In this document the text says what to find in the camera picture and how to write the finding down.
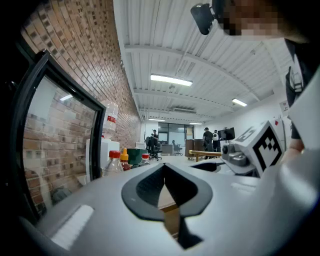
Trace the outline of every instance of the glass door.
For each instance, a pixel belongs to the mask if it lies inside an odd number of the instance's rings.
[[[12,181],[31,222],[99,178],[105,113],[48,52],[36,58],[15,94],[10,124]]]

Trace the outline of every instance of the air vent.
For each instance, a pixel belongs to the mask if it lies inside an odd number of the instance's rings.
[[[173,109],[173,112],[187,113],[187,114],[196,114],[197,113],[197,111],[195,111],[195,110],[186,109],[186,108],[178,108],[178,107],[175,107]]]

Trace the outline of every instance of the glass wall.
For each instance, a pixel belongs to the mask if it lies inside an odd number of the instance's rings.
[[[186,140],[194,138],[194,126],[177,123],[158,123],[159,142],[162,144],[180,144],[184,147]]]

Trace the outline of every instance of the wooden table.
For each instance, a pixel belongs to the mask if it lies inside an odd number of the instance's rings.
[[[208,156],[208,157],[221,157],[221,152],[207,152],[207,151],[197,151],[197,150],[189,150],[189,154],[195,155],[195,161],[199,161],[199,156]]]

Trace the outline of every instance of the brick wall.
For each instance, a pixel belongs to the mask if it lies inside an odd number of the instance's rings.
[[[134,148],[141,122],[121,54],[111,0],[44,1],[21,28],[21,34],[34,52],[50,51],[69,75],[98,101],[119,105],[113,141]],[[82,184],[78,177],[85,169],[86,139],[92,125],[91,110],[74,99],[60,102],[57,88],[47,118],[29,114],[23,158],[30,193],[38,211],[54,204],[59,188],[70,192]],[[64,113],[75,113],[65,120]]]

